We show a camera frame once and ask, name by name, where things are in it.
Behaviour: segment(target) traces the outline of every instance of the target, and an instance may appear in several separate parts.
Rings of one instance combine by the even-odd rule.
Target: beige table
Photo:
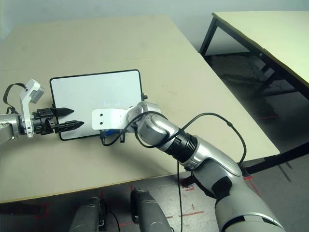
[[[201,112],[216,112],[244,137],[247,158],[278,154],[277,148],[167,16],[55,22],[15,28],[2,46],[0,96],[7,85],[33,78],[46,93],[32,111],[51,106],[49,79],[57,76],[138,69],[148,101],[183,126]],[[18,106],[16,88],[9,101]],[[187,130],[235,161],[242,145],[214,117]],[[49,196],[176,173],[176,161],[147,149],[133,134],[103,147],[98,137],[61,141],[56,134],[21,138],[1,147],[0,202]]]

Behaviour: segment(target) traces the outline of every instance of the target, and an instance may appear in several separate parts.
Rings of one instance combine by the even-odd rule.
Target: black frame
[[[114,72],[99,72],[99,73],[90,73],[90,74],[82,74],[82,75],[71,75],[71,76],[60,76],[60,77],[53,77],[49,80],[49,86],[50,86],[50,90],[52,92],[52,98],[53,98],[53,107],[56,108],[56,103],[55,103],[55,99],[54,99],[54,93],[53,93],[53,88],[52,88],[52,80],[54,79],[60,79],[60,78],[70,78],[70,77],[77,77],[77,76],[90,76],[90,75],[99,75],[99,74],[108,74],[108,73],[123,73],[123,72],[130,72],[130,71],[137,71],[139,73],[139,78],[140,78],[140,71],[137,70],[137,69],[130,69],[130,70],[122,70],[122,71],[114,71]],[[141,101],[144,100],[144,93],[142,91],[142,88],[141,88],[141,78],[140,78],[140,98],[141,98]],[[81,139],[81,138],[87,138],[87,137],[93,137],[93,136],[99,136],[99,134],[94,134],[94,135],[88,135],[88,136],[83,136],[83,137],[78,137],[78,138],[72,138],[72,139],[63,139],[61,137],[61,133],[59,133],[59,137],[62,141],[68,141],[68,140],[73,140],[73,139]]]
[[[287,91],[278,92],[278,93],[264,94],[263,96],[266,97],[266,96],[279,95],[279,94],[299,91],[304,97],[306,97],[309,100],[309,88],[298,79],[299,76],[296,73],[287,71],[281,64],[279,64],[271,56],[266,54],[263,49],[261,49],[259,46],[255,46],[250,41],[248,41],[246,38],[242,37],[239,33],[231,29],[230,27],[228,27],[216,16],[213,16],[212,18],[210,27],[207,31],[207,34],[205,36],[205,39],[199,51],[199,53],[203,57],[205,57],[207,49],[218,27],[221,28],[223,31],[225,31],[232,38],[234,38],[241,45],[243,45],[245,48],[247,48],[251,54],[259,57],[266,64],[265,67],[262,69],[263,72],[266,72],[269,68],[272,68],[276,73],[282,76],[287,82],[289,82],[295,88],[292,90],[287,90]],[[254,96],[261,96],[260,93],[263,92],[263,90],[275,80],[276,78],[274,77],[274,75],[269,77],[262,84],[261,88],[256,92]],[[296,148],[293,148],[287,152],[281,153],[279,155],[265,158],[265,161],[258,163],[256,165],[253,165],[251,167],[245,167],[242,169],[242,171],[244,175],[250,175],[250,174],[274,167],[276,165],[288,162],[290,160],[296,159],[306,154],[309,154],[309,142],[302,144]]]

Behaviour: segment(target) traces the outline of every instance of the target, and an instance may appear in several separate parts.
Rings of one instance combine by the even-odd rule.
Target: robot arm
[[[10,88],[14,84],[10,85],[5,91],[3,101],[7,103],[7,95]],[[57,124],[54,122],[54,117],[66,116],[72,112],[68,108],[45,108],[38,109],[36,112],[29,111],[29,103],[36,103],[44,93],[44,88],[41,85],[30,79],[26,85],[17,83],[17,85],[23,87],[19,98],[21,103],[21,114],[19,114],[14,107],[8,104],[11,109],[11,114],[0,115],[0,145],[11,140],[18,139],[21,135],[27,135],[28,138],[32,138],[33,134],[50,134],[60,133],[63,131],[70,131],[79,128],[84,122],[81,121],[68,121],[65,123]]]
[[[104,123],[99,124],[94,120],[99,115],[106,118],[112,115],[114,125],[120,125],[120,121],[125,125],[142,115],[127,130],[135,132],[139,136],[137,138],[145,143],[172,155],[186,170],[192,172],[198,186],[206,195],[216,199],[215,213],[219,231],[284,231],[264,201],[247,187],[239,166],[228,155],[202,138],[184,131],[167,141],[179,128],[161,115],[144,114],[153,111],[160,113],[157,105],[142,101],[136,107],[117,114],[111,113],[112,109],[108,110],[93,111],[93,128],[97,124],[104,130]]]

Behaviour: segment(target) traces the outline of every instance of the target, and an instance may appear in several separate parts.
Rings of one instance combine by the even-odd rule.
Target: strap
[[[11,84],[11,85],[9,85],[9,86],[6,88],[6,91],[5,91],[4,95],[3,95],[3,102],[4,102],[5,104],[9,105],[9,107],[8,107],[7,110],[6,110],[6,113],[7,113],[7,114],[9,113],[9,110],[11,110],[11,113],[12,113],[12,114],[19,114],[19,113],[16,111],[15,107],[12,106],[12,105],[10,105],[10,104],[8,103],[8,95],[9,95],[9,92],[10,92],[11,88],[12,88],[14,85],[16,85],[16,86],[21,86],[22,88],[26,88],[26,86],[25,86],[23,83]]]

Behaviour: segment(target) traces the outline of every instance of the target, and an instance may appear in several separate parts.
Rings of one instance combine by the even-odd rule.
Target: floor
[[[212,68],[244,105],[248,112],[281,152],[309,140],[309,101],[299,93],[248,101],[246,96],[258,88],[260,81],[271,74],[261,73],[263,63],[254,57],[229,55],[213,56]],[[277,81],[266,91],[291,88]],[[250,166],[261,160],[252,160]],[[247,185],[268,204],[287,232],[309,231],[309,156],[303,156],[245,179]],[[189,173],[181,173],[181,178]],[[75,210],[87,199],[97,196],[105,199],[108,210],[118,218],[122,232],[137,232],[130,215],[130,192],[133,188],[148,190],[158,201],[171,227],[180,231],[180,210],[176,176],[141,180],[121,185],[81,191],[66,195],[24,201],[47,207],[42,216],[0,216],[0,231],[64,232],[68,231]],[[184,232],[217,232],[214,214],[215,200],[204,195],[196,186],[181,187],[183,199]],[[107,229],[117,231],[115,219],[108,215]]]

